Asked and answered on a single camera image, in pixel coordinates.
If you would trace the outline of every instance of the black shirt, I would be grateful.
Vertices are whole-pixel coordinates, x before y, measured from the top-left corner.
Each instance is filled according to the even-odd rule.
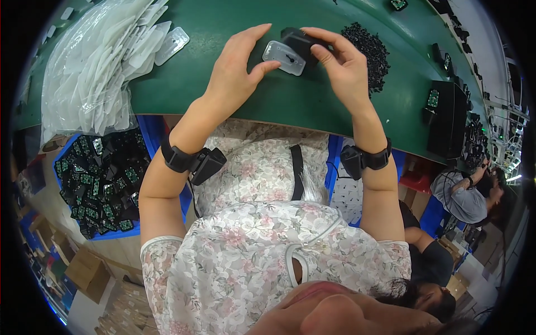
[[[421,254],[410,244],[411,280],[426,281],[445,287],[450,280],[454,260],[439,242],[434,241]]]

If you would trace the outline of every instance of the floral dress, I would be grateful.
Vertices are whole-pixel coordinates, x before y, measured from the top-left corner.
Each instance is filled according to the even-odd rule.
[[[376,241],[337,209],[293,202],[246,202],[195,221],[184,237],[142,246],[143,277],[161,334],[244,334],[302,282],[327,280],[385,293],[409,279],[406,242]]]
[[[300,145],[303,165],[324,188],[329,135],[295,127],[239,120],[223,122],[205,143],[219,148],[227,163],[193,188],[199,216],[248,201],[290,200],[294,172],[290,147]]]

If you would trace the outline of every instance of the red chair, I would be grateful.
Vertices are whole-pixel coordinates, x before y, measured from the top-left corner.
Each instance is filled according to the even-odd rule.
[[[430,177],[432,162],[427,159],[419,159],[415,163],[413,171],[406,171],[400,177],[399,183],[417,192],[422,192],[431,195],[430,185],[432,180]]]

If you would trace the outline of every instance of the gray shirt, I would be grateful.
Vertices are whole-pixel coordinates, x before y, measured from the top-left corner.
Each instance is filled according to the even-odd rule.
[[[441,173],[430,186],[430,190],[442,204],[458,220],[466,224],[475,224],[482,221],[487,215],[486,198],[476,188],[465,190],[451,189],[463,179],[461,173]]]

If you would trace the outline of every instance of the black shoulder strap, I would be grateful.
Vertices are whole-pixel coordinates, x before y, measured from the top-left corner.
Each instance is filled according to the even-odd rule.
[[[303,175],[303,156],[299,144],[291,147],[292,154],[292,169],[294,170],[294,193],[291,200],[301,200],[303,196],[303,183],[301,176]]]

